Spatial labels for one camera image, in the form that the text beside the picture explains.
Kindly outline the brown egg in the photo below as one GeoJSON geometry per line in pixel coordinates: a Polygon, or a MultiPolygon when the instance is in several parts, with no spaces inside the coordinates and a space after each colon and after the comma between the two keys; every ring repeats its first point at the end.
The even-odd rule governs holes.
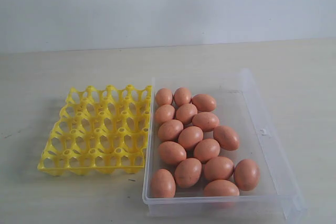
{"type": "Polygon", "coordinates": [[[188,151],[193,149],[202,139],[202,129],[197,126],[189,126],[180,133],[178,143],[188,151]]]}
{"type": "Polygon", "coordinates": [[[184,125],[187,125],[192,122],[194,115],[197,113],[197,107],[191,103],[187,103],[177,109],[175,118],[181,121],[184,125]]]}
{"type": "Polygon", "coordinates": [[[204,176],[207,181],[218,179],[228,180],[233,172],[233,161],[224,156],[214,157],[204,165],[204,176]]]}
{"type": "Polygon", "coordinates": [[[243,191],[251,191],[257,187],[260,179],[260,169],[252,159],[241,160],[234,169],[236,186],[243,191]]]}
{"type": "Polygon", "coordinates": [[[163,124],[172,120],[175,115],[175,108],[170,104],[165,104],[157,108],[154,114],[154,120],[157,124],[163,124]]]}
{"type": "Polygon", "coordinates": [[[220,125],[215,127],[213,130],[213,138],[224,150],[235,151],[239,148],[239,135],[229,126],[220,125]]]}
{"type": "Polygon", "coordinates": [[[201,140],[194,148],[193,156],[202,164],[205,164],[210,159],[217,157],[220,154],[220,145],[213,138],[201,140]]]}
{"type": "Polygon", "coordinates": [[[176,183],[173,175],[167,169],[157,170],[151,179],[151,194],[154,198],[173,198],[176,183]]]}
{"type": "Polygon", "coordinates": [[[224,179],[214,180],[208,183],[204,188],[204,196],[206,197],[220,197],[220,196],[239,196],[238,187],[224,179]]]}
{"type": "Polygon", "coordinates": [[[177,142],[166,141],[161,143],[158,147],[158,153],[161,160],[168,165],[177,166],[187,159],[186,150],[177,142]]]}
{"type": "Polygon", "coordinates": [[[219,118],[212,112],[200,112],[193,117],[192,124],[203,132],[210,132],[219,126],[219,118]]]}
{"type": "Polygon", "coordinates": [[[157,91],[155,95],[155,101],[158,106],[162,105],[171,105],[173,102],[173,94],[172,91],[168,88],[161,88],[157,91]]]}
{"type": "Polygon", "coordinates": [[[174,172],[175,181],[179,187],[189,188],[198,182],[201,173],[202,163],[196,158],[187,158],[176,167],[174,172]]]}
{"type": "Polygon", "coordinates": [[[183,131],[184,125],[181,121],[172,119],[164,122],[158,130],[158,137],[161,142],[174,141],[183,131]]]}
{"type": "Polygon", "coordinates": [[[191,102],[191,91],[186,87],[180,87],[174,92],[174,102],[180,107],[191,102]]]}
{"type": "Polygon", "coordinates": [[[193,96],[192,103],[201,112],[212,112],[217,106],[216,100],[209,94],[197,94],[193,96]]]}

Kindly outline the yellow plastic egg tray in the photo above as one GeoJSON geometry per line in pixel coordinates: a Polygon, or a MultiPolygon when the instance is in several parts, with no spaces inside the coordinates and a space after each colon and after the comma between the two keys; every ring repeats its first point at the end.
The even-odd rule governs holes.
{"type": "Polygon", "coordinates": [[[98,90],[71,88],[37,168],[52,176],[65,172],[136,173],[145,167],[151,126],[152,87],[129,84],[98,90]]]}

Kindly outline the clear plastic storage box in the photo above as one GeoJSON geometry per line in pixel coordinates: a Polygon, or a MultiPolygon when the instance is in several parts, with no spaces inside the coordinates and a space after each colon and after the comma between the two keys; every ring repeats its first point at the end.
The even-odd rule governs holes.
{"type": "Polygon", "coordinates": [[[193,94],[213,96],[217,102],[214,112],[221,124],[232,127],[240,138],[238,150],[223,150],[221,154],[234,163],[253,159],[260,168],[261,177],[254,190],[243,191],[238,197],[203,196],[206,180],[201,178],[191,188],[178,188],[174,198],[153,198],[152,175],[165,168],[165,164],[158,155],[158,125],[151,123],[142,194],[151,216],[238,218],[256,223],[299,222],[306,205],[250,70],[156,77],[152,87],[154,92],[161,88],[175,91],[186,87],[193,94]]]}

